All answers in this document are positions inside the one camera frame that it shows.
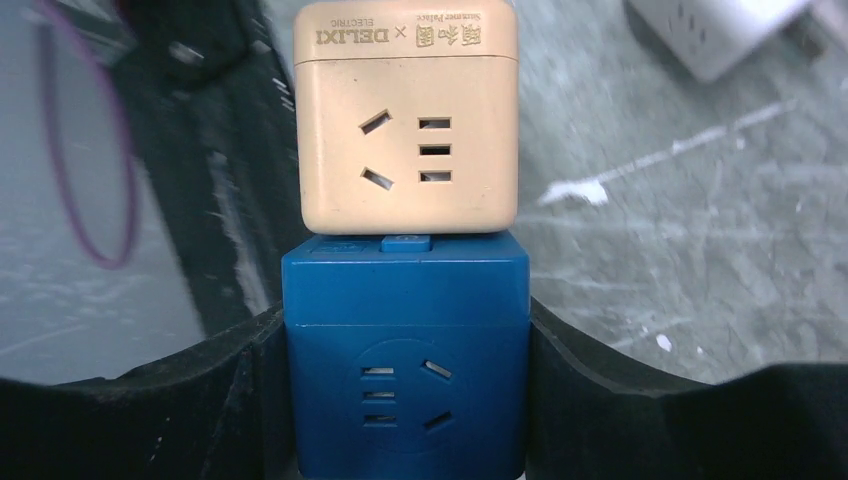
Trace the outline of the white cube adapter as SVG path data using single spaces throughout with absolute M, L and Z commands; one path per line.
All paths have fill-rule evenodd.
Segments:
M 631 0 L 688 72 L 711 83 L 812 5 L 807 0 Z

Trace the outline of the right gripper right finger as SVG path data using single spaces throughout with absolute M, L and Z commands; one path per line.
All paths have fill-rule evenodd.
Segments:
M 531 479 L 843 479 L 847 368 L 783 363 L 710 385 L 531 305 Z

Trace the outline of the blue cube adapter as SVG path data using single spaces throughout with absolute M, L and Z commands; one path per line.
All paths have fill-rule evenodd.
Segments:
M 307 479 L 516 479 L 529 258 L 508 232 L 317 235 L 282 260 Z

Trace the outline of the wooden beige cube adapter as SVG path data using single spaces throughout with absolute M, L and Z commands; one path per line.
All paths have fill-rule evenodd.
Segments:
M 324 1 L 293 24 L 301 212 L 318 234 L 488 233 L 518 207 L 506 1 Z

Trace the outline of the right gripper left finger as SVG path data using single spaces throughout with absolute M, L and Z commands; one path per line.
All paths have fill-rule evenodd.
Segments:
M 1 383 L 5 479 L 290 479 L 282 310 L 113 379 Z

